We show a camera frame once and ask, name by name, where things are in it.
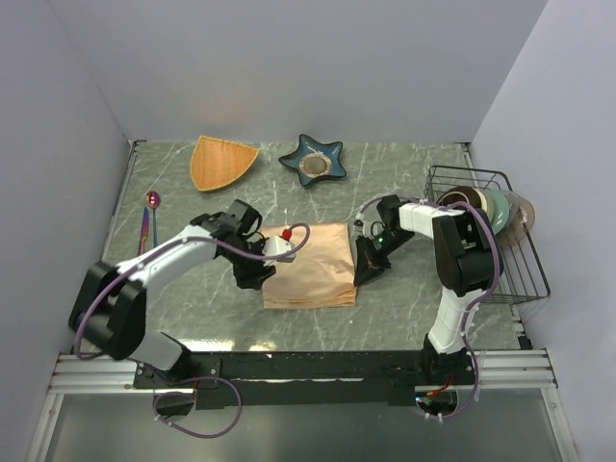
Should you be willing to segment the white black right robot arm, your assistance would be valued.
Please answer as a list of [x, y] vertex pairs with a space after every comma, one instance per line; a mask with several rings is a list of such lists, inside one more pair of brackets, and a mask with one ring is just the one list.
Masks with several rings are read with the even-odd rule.
[[476, 207], [456, 202], [436, 205], [418, 198], [384, 195], [376, 205], [382, 230], [362, 232], [355, 240], [353, 284], [360, 287], [391, 267], [389, 255], [416, 235], [429, 238], [442, 284], [436, 319], [426, 334], [419, 369], [435, 384], [453, 374], [476, 367], [468, 331], [479, 305], [499, 285], [502, 258], [487, 215]]

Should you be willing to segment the peach satin napkin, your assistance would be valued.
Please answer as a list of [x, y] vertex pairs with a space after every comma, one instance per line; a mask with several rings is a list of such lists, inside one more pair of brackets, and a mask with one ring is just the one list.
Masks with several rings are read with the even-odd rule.
[[263, 305], [270, 310], [353, 306], [354, 262], [344, 222], [314, 223], [310, 238], [291, 263], [277, 263], [263, 285]]

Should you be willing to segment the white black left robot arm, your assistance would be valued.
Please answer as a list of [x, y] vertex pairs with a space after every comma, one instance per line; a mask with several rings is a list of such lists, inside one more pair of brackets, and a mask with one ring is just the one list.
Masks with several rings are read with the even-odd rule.
[[235, 200], [225, 211], [193, 218], [176, 236], [132, 259], [92, 265], [68, 319], [74, 354], [81, 360], [133, 360], [155, 370], [166, 385], [183, 385], [194, 375], [193, 354], [147, 327], [148, 305], [167, 285], [217, 258], [230, 263], [239, 288], [261, 289], [275, 275], [276, 263], [295, 257], [290, 231], [266, 238], [259, 233], [261, 222], [253, 207]]

